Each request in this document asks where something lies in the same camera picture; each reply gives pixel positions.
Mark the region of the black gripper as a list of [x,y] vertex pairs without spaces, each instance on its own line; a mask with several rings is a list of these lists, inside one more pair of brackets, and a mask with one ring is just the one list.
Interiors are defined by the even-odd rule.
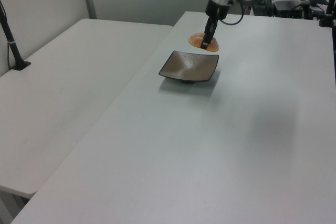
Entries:
[[228,5],[220,5],[213,0],[208,0],[205,13],[209,18],[205,26],[201,49],[207,49],[208,45],[211,43],[211,36],[213,37],[215,34],[218,20],[225,19],[228,11]]

